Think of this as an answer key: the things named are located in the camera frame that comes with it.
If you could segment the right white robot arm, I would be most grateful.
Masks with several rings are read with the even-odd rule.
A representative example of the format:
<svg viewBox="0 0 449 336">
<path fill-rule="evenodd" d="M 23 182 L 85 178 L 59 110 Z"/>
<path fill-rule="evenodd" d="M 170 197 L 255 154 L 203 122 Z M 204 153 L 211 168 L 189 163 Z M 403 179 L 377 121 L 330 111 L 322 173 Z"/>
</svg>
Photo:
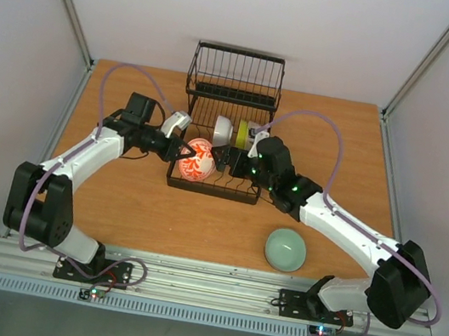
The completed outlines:
<svg viewBox="0 0 449 336">
<path fill-rule="evenodd" d="M 305 296 L 311 319 L 357 310 L 399 329 L 431 296 L 419 245 L 382 236 L 347 213 L 320 185 L 296 173 L 291 154 L 278 137 L 262 132 L 248 151 L 220 145 L 212 153 L 219 169 L 230 167 L 231 176 L 266 190 L 275 208 L 320 232 L 367 274 L 347 280 L 328 275 L 316 282 Z"/>
</svg>

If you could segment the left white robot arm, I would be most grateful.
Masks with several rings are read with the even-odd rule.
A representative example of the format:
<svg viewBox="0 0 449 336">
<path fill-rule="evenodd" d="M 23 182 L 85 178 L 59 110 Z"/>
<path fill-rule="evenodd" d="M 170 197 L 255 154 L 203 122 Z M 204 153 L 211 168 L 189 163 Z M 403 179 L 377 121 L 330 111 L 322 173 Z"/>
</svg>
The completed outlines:
<svg viewBox="0 0 449 336">
<path fill-rule="evenodd" d="M 3 223 L 43 247 L 76 261 L 77 274 L 86 282 L 105 274 L 106 262 L 97 254 L 99 243 L 74 223 L 76 190 L 107 163 L 131 148 L 153 152 L 164 162 L 196 153 L 175 132 L 190 125 L 190 116 L 176 111 L 159 126 L 151 125 L 156 100 L 134 93 L 124 108 L 104 117 L 92 133 L 68 151 L 41 164 L 23 162 L 15 169 Z"/>
</svg>

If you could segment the pale green celadon bowl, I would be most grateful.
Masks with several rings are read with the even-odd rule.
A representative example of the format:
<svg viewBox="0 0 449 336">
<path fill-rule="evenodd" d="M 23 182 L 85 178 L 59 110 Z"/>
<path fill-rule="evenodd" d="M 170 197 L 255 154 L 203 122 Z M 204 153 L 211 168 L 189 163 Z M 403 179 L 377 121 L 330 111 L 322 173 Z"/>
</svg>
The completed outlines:
<svg viewBox="0 0 449 336">
<path fill-rule="evenodd" d="M 264 257 L 271 267 L 283 272 L 295 272 L 304 265 L 306 245 L 292 229 L 280 228 L 270 233 L 264 246 Z"/>
</svg>

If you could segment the lime green bowl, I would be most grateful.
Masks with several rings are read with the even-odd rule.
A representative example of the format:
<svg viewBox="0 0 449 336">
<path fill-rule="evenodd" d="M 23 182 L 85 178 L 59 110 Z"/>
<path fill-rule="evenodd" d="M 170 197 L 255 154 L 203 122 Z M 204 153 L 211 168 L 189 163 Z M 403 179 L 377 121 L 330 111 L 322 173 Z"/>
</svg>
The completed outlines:
<svg viewBox="0 0 449 336">
<path fill-rule="evenodd" d="M 242 150 L 247 150 L 249 147 L 249 132 L 252 123 L 248 120 L 242 119 L 238 125 L 238 130 L 236 132 L 235 147 Z"/>
</svg>

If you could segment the red patterned bowl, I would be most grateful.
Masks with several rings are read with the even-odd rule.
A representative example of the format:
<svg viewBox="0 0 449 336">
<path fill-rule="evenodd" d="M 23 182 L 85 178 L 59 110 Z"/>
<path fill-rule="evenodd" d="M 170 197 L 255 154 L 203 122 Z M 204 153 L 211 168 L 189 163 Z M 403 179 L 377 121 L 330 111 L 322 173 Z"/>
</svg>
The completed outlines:
<svg viewBox="0 0 449 336">
<path fill-rule="evenodd" d="M 187 181 L 203 181 L 216 170 L 211 152 L 212 144 L 207 139 L 195 138 L 188 145 L 195 151 L 195 155 L 179 161 L 179 173 Z"/>
</svg>

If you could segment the black wire dish rack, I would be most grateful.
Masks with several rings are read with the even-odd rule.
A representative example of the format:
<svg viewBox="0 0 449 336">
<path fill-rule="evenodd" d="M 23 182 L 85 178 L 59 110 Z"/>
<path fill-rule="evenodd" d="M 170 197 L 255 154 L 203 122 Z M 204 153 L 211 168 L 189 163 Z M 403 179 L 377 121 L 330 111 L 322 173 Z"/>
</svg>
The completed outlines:
<svg viewBox="0 0 449 336">
<path fill-rule="evenodd" d="M 246 152 L 256 128 L 271 122 L 281 98 L 285 60 L 201 41 L 185 92 L 192 122 L 181 134 L 197 154 L 169 166 L 173 188 L 254 205 L 260 190 L 249 180 Z"/>
</svg>

